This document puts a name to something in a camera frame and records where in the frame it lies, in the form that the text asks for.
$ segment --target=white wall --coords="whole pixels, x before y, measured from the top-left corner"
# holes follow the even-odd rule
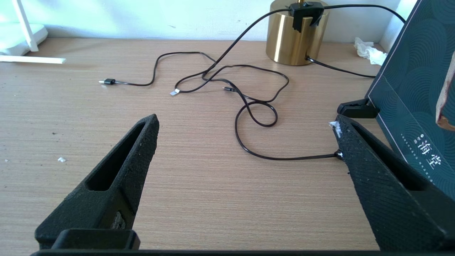
[[[235,39],[269,11],[271,0],[22,0],[31,23],[50,37]],[[329,5],[368,3],[395,9],[399,0],[326,0]],[[379,42],[391,19],[379,8],[332,10],[325,41]],[[15,22],[11,0],[0,0],[0,22]],[[267,21],[245,40],[266,40]]]
[[[417,0],[401,0],[395,11],[407,20],[416,2]],[[394,44],[395,39],[398,37],[401,28],[403,28],[403,22],[397,17],[393,16],[384,32],[383,37],[381,38],[381,41],[379,42],[386,52],[389,52],[392,48],[392,45]]]

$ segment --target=white router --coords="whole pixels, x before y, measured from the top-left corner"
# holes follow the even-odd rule
[[[20,23],[0,23],[0,61],[65,63],[63,58],[23,56],[29,51],[38,51],[38,44],[47,37],[41,24],[29,24],[20,0],[13,0]]]

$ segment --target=black clip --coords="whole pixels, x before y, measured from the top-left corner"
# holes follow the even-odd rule
[[[319,2],[293,3],[289,6],[291,16],[294,17],[292,27],[302,33],[302,23],[304,17],[313,17],[310,26],[318,26],[324,13],[324,6]]]
[[[376,118],[379,108],[371,105],[368,98],[341,103],[337,113],[349,118]]]
[[[143,118],[131,128],[36,229],[35,238],[40,249],[53,247],[59,235],[61,240],[54,248],[68,248],[67,238],[95,237],[106,232],[120,240],[125,238],[122,241],[126,248],[139,247],[138,239],[130,229],[157,147],[158,130],[156,115]],[[87,237],[74,243],[87,248],[90,244]]]
[[[358,122],[334,134],[381,251],[452,251],[455,202]]]

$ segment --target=desk surface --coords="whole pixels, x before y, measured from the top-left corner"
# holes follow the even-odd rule
[[[141,248],[377,250],[342,161],[279,162],[244,152],[233,130],[242,102],[223,91],[223,83],[169,95],[180,78],[211,65],[202,56],[164,58],[150,87],[98,84],[108,77],[147,82],[162,53],[205,51],[216,57],[230,43],[47,39],[30,56],[65,57],[67,63],[0,63],[5,255],[36,251],[35,228],[135,122],[152,113],[160,132],[134,224]],[[372,80],[317,65],[277,64],[264,49],[265,42],[241,41],[222,61],[274,69],[291,80],[273,103],[279,114],[274,127],[241,116],[245,144],[278,157],[333,153],[337,143],[328,122],[339,103],[362,98]],[[363,74],[379,70],[351,44],[324,43],[318,59]],[[283,84],[277,75],[246,68],[221,76],[260,99],[271,98]],[[182,88],[200,83],[193,79]],[[259,120],[272,120],[268,109],[253,110]],[[375,120],[361,123],[385,141]]]

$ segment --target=black cable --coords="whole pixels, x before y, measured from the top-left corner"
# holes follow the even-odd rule
[[[336,9],[336,8],[344,8],[344,7],[377,7],[377,8],[381,8],[381,9],[384,9],[384,10],[388,10],[389,12],[393,13],[395,16],[397,16],[397,18],[399,18],[403,23],[406,22],[406,20],[401,17],[401,15],[399,15],[396,11],[390,9],[390,8],[387,8],[385,6],[382,6],[382,5],[329,5],[329,6],[324,6],[324,9],[326,10],[329,10],[329,9]]]
[[[245,110],[247,109],[248,111],[248,114],[250,115],[251,119],[257,123],[258,125],[260,126],[263,126],[263,127],[271,127],[273,125],[275,125],[278,121],[278,113],[276,111],[276,109],[270,105],[269,103],[274,101],[278,94],[289,84],[289,78],[284,75],[283,73],[280,73],[278,71],[274,71],[274,70],[270,70],[270,69],[265,69],[265,68],[261,68],[261,67],[256,67],[256,66],[252,66],[252,65],[246,65],[246,64],[240,64],[240,65],[226,65],[226,66],[223,66],[221,67],[220,69],[216,70],[210,77],[206,78],[206,76],[208,75],[208,73],[215,68],[215,66],[230,52],[230,50],[238,43],[238,41],[240,41],[240,39],[253,27],[255,26],[258,22],[260,22],[262,19],[264,19],[265,17],[268,17],[269,15],[271,14],[274,14],[274,13],[277,13],[277,12],[281,12],[281,11],[289,11],[289,9],[280,9],[280,10],[274,10],[274,11],[271,11],[263,16],[261,16],[259,19],[257,19],[256,21],[254,21],[248,28],[245,29],[245,31],[242,32],[242,34],[240,34],[238,36],[238,38],[226,49],[226,51],[217,59],[213,59],[211,58],[209,55],[205,54],[204,52],[199,52],[199,51],[180,51],[180,52],[170,52],[170,53],[165,53],[165,54],[162,54],[160,55],[157,60],[155,61],[155,66],[153,68],[153,77],[152,77],[152,80],[149,82],[149,83],[145,83],[145,84],[138,84],[138,83],[130,83],[130,82],[121,82],[121,81],[116,81],[115,79],[109,79],[110,81],[110,84],[126,84],[126,85],[134,85],[134,86],[149,86],[151,84],[153,84],[153,82],[155,81],[155,75],[156,75],[156,70],[157,70],[157,66],[158,66],[158,62],[159,60],[164,57],[164,56],[167,56],[167,55],[174,55],[174,54],[201,54],[201,55],[204,55],[205,57],[209,58],[210,60],[213,61],[213,64],[206,70],[202,71],[202,72],[199,72],[199,73],[196,73],[196,74],[193,74],[193,75],[190,75],[190,76],[187,76],[187,77],[184,77],[182,79],[180,79],[174,86],[175,89],[178,89],[178,86],[186,81],[187,79],[191,78],[191,77],[195,77],[195,76],[199,76],[199,75],[202,75],[202,79],[204,80],[204,83],[202,83],[200,86],[194,88],[194,89],[191,89],[191,90],[179,90],[179,92],[181,93],[189,93],[189,92],[194,92],[194,91],[197,91],[199,89],[201,89],[203,86],[205,86],[207,83],[209,83],[210,81],[220,81],[220,82],[225,82],[227,83],[230,88],[231,88],[231,91],[233,92],[237,92],[240,96],[240,98],[242,99],[243,103],[244,103],[244,106],[238,111],[237,113],[237,116],[235,118],[235,122],[234,122],[234,126],[235,126],[235,135],[236,135],[236,138],[237,138],[237,141],[238,143],[240,144],[240,146],[245,150],[247,151],[248,153],[254,155],[254,156],[257,156],[257,157],[260,157],[260,158],[263,158],[263,159],[269,159],[269,160],[307,160],[307,159],[321,159],[321,158],[331,158],[331,157],[337,157],[337,152],[333,153],[333,154],[324,154],[324,155],[314,155],[314,156],[305,156],[305,157],[294,157],[294,158],[276,158],[276,157],[269,157],[269,156],[264,156],[264,155],[261,155],[261,154],[258,154],[258,153],[255,153],[253,151],[251,151],[250,149],[248,149],[242,142],[242,140],[240,139],[240,136],[238,134],[238,118],[240,117],[240,114]],[[276,94],[270,99],[270,100],[259,100],[259,99],[255,99],[253,97],[249,97],[245,94],[243,94],[240,89],[233,83],[231,82],[230,80],[228,79],[224,79],[224,78],[219,78],[219,79],[215,79],[215,76],[218,75],[222,70],[226,69],[226,68],[232,68],[232,67],[249,67],[249,68],[254,68],[254,69],[258,69],[258,70],[261,70],[261,71],[266,71],[266,72],[271,72],[271,73],[275,73],[275,74],[278,74],[280,76],[282,76],[286,82],[285,84],[280,88],[278,89],[278,91],[276,92]],[[258,121],[253,113],[251,112],[251,109],[250,109],[250,105],[253,105],[253,104],[261,104],[261,105],[264,105],[268,108],[270,108],[274,115],[275,115],[275,120],[272,122],[272,123],[261,123],[260,121]]]
[[[321,66],[326,67],[326,68],[330,68],[330,69],[333,69],[333,70],[337,70],[337,71],[341,71],[341,72],[353,74],[353,75],[356,75],[356,76],[368,77],[368,78],[375,78],[375,77],[376,77],[376,76],[362,75],[362,74],[359,74],[359,73],[355,73],[355,72],[347,71],[347,70],[344,70],[344,69],[341,69],[341,68],[337,68],[337,67],[334,67],[334,66],[331,66],[331,65],[322,63],[322,62],[320,62],[320,61],[317,61],[317,60],[315,60],[315,59],[312,59],[312,58],[310,58],[309,56],[307,56],[305,59],[306,59],[307,61],[311,61],[311,62],[314,63],[314,64],[318,64],[318,65],[321,65]]]

